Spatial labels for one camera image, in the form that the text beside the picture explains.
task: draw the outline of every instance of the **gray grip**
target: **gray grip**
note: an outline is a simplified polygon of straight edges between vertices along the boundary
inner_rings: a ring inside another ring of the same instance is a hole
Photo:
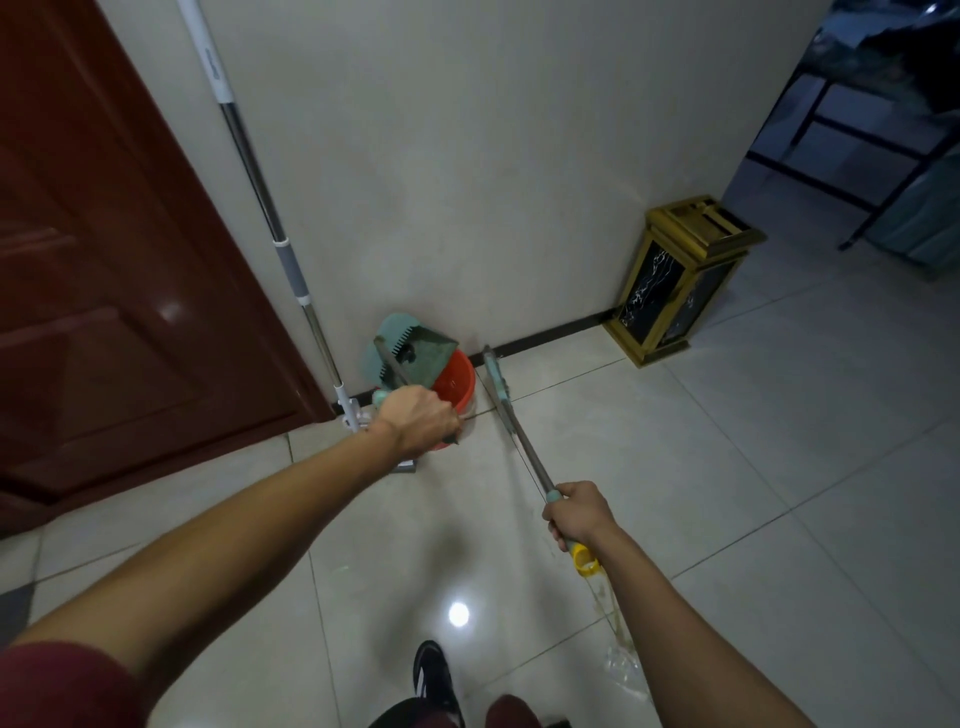
[[[287,274],[287,280],[290,281],[290,287],[294,289],[294,296],[303,298],[309,296],[306,281],[303,279],[303,271],[300,264],[297,263],[297,254],[291,245],[287,244],[276,249],[276,254],[280,256],[280,264],[283,266],[283,272]]]

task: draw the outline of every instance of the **bucket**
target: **bucket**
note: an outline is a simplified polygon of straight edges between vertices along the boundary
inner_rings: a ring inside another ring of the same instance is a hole
[[[473,390],[476,388],[477,374],[467,355],[459,349],[453,353],[446,367],[431,389],[440,395],[440,399],[452,404],[461,417],[473,411]],[[443,449],[445,443],[440,443],[434,449]]]

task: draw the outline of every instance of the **sleeve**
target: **sleeve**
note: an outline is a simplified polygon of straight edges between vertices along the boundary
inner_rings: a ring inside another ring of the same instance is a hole
[[[0,728],[143,728],[140,690],[92,647],[28,643],[0,652]]]

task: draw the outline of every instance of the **hand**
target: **hand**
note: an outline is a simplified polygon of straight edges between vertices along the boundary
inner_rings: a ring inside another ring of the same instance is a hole
[[[566,497],[547,503],[543,508],[543,519],[550,521],[550,533],[561,551],[566,551],[564,537],[579,541],[592,550],[598,534],[617,528],[607,499],[601,495],[596,483],[589,480],[559,483],[557,490]]]
[[[420,457],[447,435],[460,432],[457,410],[436,392],[420,386],[400,387],[380,405],[368,432],[391,431],[397,460]]]

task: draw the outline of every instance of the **sneaker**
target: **sneaker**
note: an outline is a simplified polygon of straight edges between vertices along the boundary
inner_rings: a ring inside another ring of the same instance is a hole
[[[450,720],[464,728],[460,703],[453,692],[450,668],[446,664],[444,651],[433,640],[427,640],[417,649],[417,656],[414,658],[414,691],[417,697],[424,698],[430,705],[444,711]]]

